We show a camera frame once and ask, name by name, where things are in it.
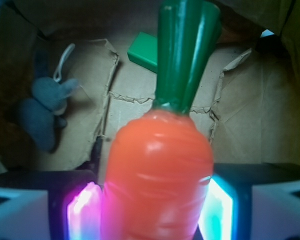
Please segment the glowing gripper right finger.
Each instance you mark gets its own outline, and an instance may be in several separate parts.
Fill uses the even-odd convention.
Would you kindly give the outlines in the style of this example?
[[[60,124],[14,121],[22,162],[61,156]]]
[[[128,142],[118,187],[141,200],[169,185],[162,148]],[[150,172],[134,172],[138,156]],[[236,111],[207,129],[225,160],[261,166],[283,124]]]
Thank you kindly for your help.
[[[300,165],[217,163],[196,240],[300,240]]]

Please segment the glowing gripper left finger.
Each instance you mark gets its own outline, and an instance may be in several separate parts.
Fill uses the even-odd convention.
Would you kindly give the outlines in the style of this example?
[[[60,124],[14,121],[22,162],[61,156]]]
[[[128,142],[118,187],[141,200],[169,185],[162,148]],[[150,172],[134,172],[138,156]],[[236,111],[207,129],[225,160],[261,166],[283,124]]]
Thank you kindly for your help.
[[[0,240],[99,240],[101,196],[90,170],[0,174]]]

